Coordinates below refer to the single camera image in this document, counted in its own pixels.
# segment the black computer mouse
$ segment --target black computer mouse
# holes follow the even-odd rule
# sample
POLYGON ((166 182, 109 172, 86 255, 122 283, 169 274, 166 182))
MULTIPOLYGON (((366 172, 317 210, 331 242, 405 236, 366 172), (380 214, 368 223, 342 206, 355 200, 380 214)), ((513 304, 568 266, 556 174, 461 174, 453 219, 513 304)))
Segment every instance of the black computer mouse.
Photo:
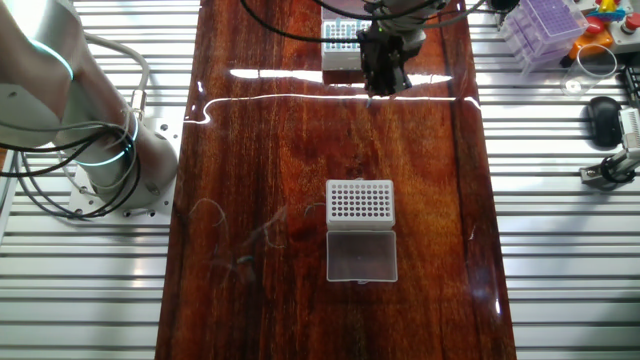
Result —
POLYGON ((598 96, 587 105, 587 114, 591 123, 593 143, 597 146, 612 148, 622 142, 622 131, 618 112, 620 104, 610 97, 598 96))

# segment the metal rail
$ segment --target metal rail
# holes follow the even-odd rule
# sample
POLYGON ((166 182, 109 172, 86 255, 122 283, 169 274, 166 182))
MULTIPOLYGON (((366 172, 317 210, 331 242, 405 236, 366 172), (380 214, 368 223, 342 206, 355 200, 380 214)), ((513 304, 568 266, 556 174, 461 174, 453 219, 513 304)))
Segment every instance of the metal rail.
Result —
MULTIPOLYGON (((152 68, 147 115, 180 129, 199 1, 75 1, 87 31, 126 43, 152 68)), ((610 194, 578 168, 589 146, 562 72, 522 78, 489 15, 470 17, 477 81, 520 360, 640 359, 640 183, 610 194)), ((138 66, 92 47, 125 96, 138 66)), ((55 162, 33 157, 34 167, 55 162)), ((56 173, 45 191, 68 201, 56 173)), ((152 359, 168 226, 78 229, 44 216, 18 187, 0 246, 0 359, 152 359)))

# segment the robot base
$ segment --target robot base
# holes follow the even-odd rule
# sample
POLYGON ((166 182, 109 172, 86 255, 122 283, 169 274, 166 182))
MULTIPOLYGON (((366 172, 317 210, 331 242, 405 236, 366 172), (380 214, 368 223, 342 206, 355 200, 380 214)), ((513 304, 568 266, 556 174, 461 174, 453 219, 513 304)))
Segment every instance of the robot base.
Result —
MULTIPOLYGON (((176 154, 180 154, 180 144, 182 143, 182 122, 166 119, 145 119, 145 126, 162 134, 174 149, 176 154)), ((87 173, 80 166, 77 167, 75 181, 81 187, 91 189, 91 184, 87 173)), ((171 223, 171 209, 173 208, 173 194, 175 189, 175 179, 169 185, 167 191, 160 199, 144 209, 118 209, 111 214, 102 218, 91 220, 92 225, 123 225, 123 226, 140 226, 140 225, 169 225, 171 223)), ((104 202, 95 196, 81 193, 75 187, 72 188, 71 197, 69 199, 69 208, 76 209, 78 212, 89 213, 104 205, 104 202)))

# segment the wooden table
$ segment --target wooden table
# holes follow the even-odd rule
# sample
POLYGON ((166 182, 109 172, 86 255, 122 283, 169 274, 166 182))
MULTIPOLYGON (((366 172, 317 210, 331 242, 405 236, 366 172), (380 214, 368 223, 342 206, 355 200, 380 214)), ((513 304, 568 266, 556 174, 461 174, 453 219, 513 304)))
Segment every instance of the wooden table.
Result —
MULTIPOLYGON (((311 1, 250 2, 319 35, 311 1)), ((427 37, 367 108, 319 45, 202 2, 158 359, 515 359, 468 25, 427 37), (394 181, 396 283, 326 280, 325 182, 356 178, 394 181)))

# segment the wire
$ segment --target wire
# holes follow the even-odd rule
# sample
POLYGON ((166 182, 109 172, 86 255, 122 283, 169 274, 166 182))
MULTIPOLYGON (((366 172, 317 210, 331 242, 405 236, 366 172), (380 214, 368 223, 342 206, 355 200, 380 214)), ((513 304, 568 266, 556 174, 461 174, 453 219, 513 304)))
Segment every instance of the wire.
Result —
MULTIPOLYGON (((58 160, 60 162, 62 162, 64 159, 62 158, 62 156, 64 155, 64 153, 62 151, 58 151, 57 153, 58 155, 58 160)), ((67 169, 67 166, 63 166, 62 167, 62 172, 64 173, 64 176, 67 177, 67 180, 69 180, 69 182, 71 183, 71 185, 73 185, 73 187, 75 187, 76 189, 78 189, 78 191, 84 195, 89 195, 89 196, 94 196, 94 197, 98 197, 98 194, 96 193, 92 193, 91 191, 89 191, 86 187, 82 187, 80 186, 80 184, 78 184, 78 182, 73 178, 73 176, 71 175, 71 172, 69 172, 69 169, 67 169)))
POLYGON ((135 60, 142 67, 142 77, 140 78, 140 84, 136 90, 144 90, 147 87, 147 82, 149 82, 149 74, 151 73, 151 69, 149 68, 149 63, 145 58, 140 55, 139 52, 133 50, 132 48, 122 45, 118 42, 107 40, 97 35, 84 33, 84 37, 88 42, 92 44, 96 44, 102 47, 106 47, 108 49, 123 53, 125 55, 131 56, 133 60, 135 60))
POLYGON ((449 19, 437 24, 426 24, 424 26, 421 26, 422 29, 439 29, 439 28, 443 28, 445 26, 449 26, 449 25, 453 25, 457 22, 460 22, 464 19, 467 18, 467 16, 469 16, 469 14, 471 14, 472 12, 478 10, 480 8, 480 6, 484 5, 484 3, 486 3, 487 0, 480 0, 478 1, 475 5, 473 5, 469 10, 461 13, 460 15, 454 17, 453 19, 449 19))
POLYGON ((256 15, 255 12, 253 12, 253 10, 247 4, 246 0, 240 0, 240 4, 242 4, 242 7, 249 14, 249 16, 251 16, 255 21, 257 21, 258 24, 260 24, 262 27, 264 27, 265 29, 267 29, 267 30, 269 30, 271 32, 274 32, 274 33, 276 33, 276 34, 278 34, 280 36, 284 36, 284 37, 289 38, 289 39, 299 40, 299 41, 306 41, 306 42, 313 42, 313 43, 340 43, 340 44, 357 44, 357 43, 360 43, 360 40, 358 40, 358 39, 314 38, 314 37, 291 34, 291 33, 282 31, 282 30, 280 30, 278 28, 275 28, 275 27, 267 24, 258 15, 256 15))
MULTIPOLYGON (((77 151, 75 151, 73 154, 71 154, 71 156, 69 156, 65 161, 63 161, 63 162, 61 162, 61 163, 59 163, 59 164, 57 164, 57 165, 54 165, 54 166, 48 167, 48 168, 46 168, 46 169, 42 169, 42 170, 38 170, 38 171, 34 171, 34 172, 30 172, 30 171, 28 171, 28 172, 26 172, 26 173, 21 173, 21 172, 15 172, 15 173, 12 173, 12 172, 8 172, 8 173, 0 172, 0 176, 4 176, 4 177, 8 177, 8 178, 18 178, 18 177, 39 176, 39 175, 48 174, 48 173, 50 173, 50 172, 52 172, 52 171, 58 170, 58 169, 60 169, 61 167, 66 166, 67 164, 71 163, 71 162, 72 162, 73 160, 75 160, 78 156, 82 155, 82 153, 83 153, 84 151, 86 151, 86 150, 87 150, 91 145, 93 145, 93 144, 94 144, 96 141, 98 141, 101 137, 103 137, 103 136, 105 136, 105 135, 107 135, 107 134, 111 134, 111 132, 101 132, 101 133, 97 134, 97 136, 96 136, 96 135, 93 135, 93 136, 90 138, 90 140, 89 140, 89 141, 87 141, 87 142, 86 142, 84 145, 82 145, 82 146, 81 146, 77 151)), ((17 151, 18 151, 18 152, 41 152, 41 151, 29 151, 29 150, 27 150, 27 151, 17 150, 17 151)))
POLYGON ((331 6, 325 2, 323 2, 322 0, 312 0, 314 3, 322 6, 323 8, 327 9, 327 10, 331 10, 332 12, 338 14, 338 15, 342 15, 342 16, 346 16, 346 17, 350 17, 352 19, 357 19, 357 20, 369 20, 369 21, 381 21, 381 20, 393 20, 393 19, 398 19, 401 18, 403 16, 406 15, 410 15, 413 14, 414 12, 420 10, 420 9, 424 9, 427 6, 433 5, 436 3, 437 0, 427 0, 421 4, 418 4, 416 6, 413 6, 405 11, 399 12, 397 14, 389 14, 389 15, 361 15, 361 14, 356 14, 356 13, 351 13, 348 11, 344 11, 341 9, 338 9, 337 7, 331 6))
POLYGON ((101 121, 86 121, 78 124, 58 126, 58 127, 52 127, 52 128, 46 128, 46 129, 16 125, 4 120, 0 120, 0 125, 4 127, 8 127, 10 129, 14 129, 14 130, 31 131, 31 132, 58 132, 58 131, 64 131, 64 130, 87 130, 87 129, 98 129, 101 127, 102 128, 110 127, 110 128, 120 129, 118 125, 105 123, 101 121))
MULTIPOLYGON (((324 7, 324 5, 326 5, 320 0, 313 0, 313 1, 318 3, 320 6, 323 6, 323 7, 324 7)), ((424 25, 424 26, 421 25, 421 28, 423 28, 423 29, 432 29, 432 28, 441 28, 441 27, 444 27, 444 26, 447 26, 447 25, 452 25, 452 24, 457 23, 458 21, 461 21, 461 20, 465 19, 467 16, 469 16, 469 14, 471 14, 472 12, 475 12, 475 11, 494 13, 494 10, 478 10, 480 8, 480 6, 482 6, 486 1, 487 0, 480 0, 472 8, 470 8, 469 10, 461 13, 460 16, 457 16, 457 17, 455 17, 453 19, 447 20, 447 21, 439 23, 439 24, 427 24, 427 25, 424 25)), ((288 33, 286 31, 280 30, 280 29, 278 29, 278 28, 276 28, 276 27, 274 27, 272 25, 267 24, 263 19, 261 19, 258 15, 256 15, 256 13, 249 7, 249 5, 247 4, 246 0, 240 0, 240 4, 245 9, 245 11, 249 14, 249 16, 251 16, 262 27, 264 27, 265 29, 267 29, 267 30, 269 30, 269 31, 271 31, 273 33, 276 33, 276 34, 278 34, 280 36, 283 36, 283 37, 286 37, 286 38, 289 38, 289 39, 298 40, 298 41, 312 42, 312 43, 353 44, 353 43, 360 43, 361 42, 359 39, 315 38, 315 37, 308 37, 308 36, 301 36, 301 35, 291 34, 291 33, 288 33)), ((447 12, 447 13, 458 13, 458 11, 447 12)), ((445 15, 445 14, 436 14, 436 15, 430 17, 430 18, 427 18, 427 20, 433 20, 433 19, 438 18, 439 17, 438 15, 445 15)))
MULTIPOLYGON (((125 148, 132 147, 133 148, 133 152, 135 153, 136 148, 135 148, 135 144, 133 142, 133 139, 130 136, 128 136, 127 138, 129 140, 129 144, 125 145, 125 148)), ((21 155, 22 155, 22 160, 23 160, 25 169, 27 170, 27 172, 31 172, 26 156, 24 154, 22 154, 22 153, 21 153, 21 155)), ((17 153, 14 154, 14 164, 12 164, 12 170, 14 169, 14 165, 16 163, 17 163, 17 153)), ((122 200, 120 200, 120 202, 118 202, 116 205, 113 205, 116 202, 116 200, 122 195, 122 193, 124 192, 124 189, 126 188, 126 183, 123 183, 119 187, 118 191, 116 191, 115 195, 108 202, 106 202, 103 206, 101 206, 100 208, 98 208, 95 211, 92 211, 92 212, 90 212, 88 214, 78 214, 78 213, 73 212, 73 211, 71 211, 69 209, 65 209, 64 207, 62 207, 61 205, 56 203, 53 199, 48 197, 42 191, 42 189, 38 186, 37 182, 35 181, 35 179, 33 177, 29 177, 30 180, 31 180, 31 183, 33 184, 33 186, 36 189, 36 191, 38 192, 38 194, 40 196, 42 196, 44 199, 46 199, 51 205, 53 205, 56 208, 60 209, 62 212, 52 211, 52 210, 48 209, 46 206, 44 206, 42 203, 40 203, 37 199, 35 199, 35 197, 31 194, 31 192, 26 187, 24 178, 19 177, 18 181, 20 182, 20 185, 22 186, 23 190, 25 191, 25 194, 29 197, 29 199, 31 199, 31 201, 36 206, 38 206, 41 210, 45 211, 49 215, 57 216, 57 217, 65 217, 65 218, 69 218, 69 219, 86 220, 86 219, 89 219, 89 218, 102 217, 102 216, 105 216, 107 214, 110 214, 110 213, 114 212, 116 209, 118 209, 119 207, 121 207, 126 201, 128 201, 131 198, 131 196, 133 195, 133 193, 135 192, 135 190, 137 189, 137 187, 138 187, 138 185, 140 183, 141 165, 140 165, 140 159, 139 159, 139 157, 137 155, 134 155, 134 156, 131 157, 130 163, 131 163, 130 169, 132 169, 134 167, 134 164, 137 164, 137 173, 136 173, 136 179, 134 180, 134 183, 133 183, 131 189, 129 190, 129 192, 122 198, 122 200), (113 205, 113 207, 111 209, 107 210, 107 208, 109 206, 111 206, 111 205, 113 205)), ((128 174, 130 172, 131 172, 131 170, 128 170, 126 175, 123 176, 123 179, 127 178, 128 174)))

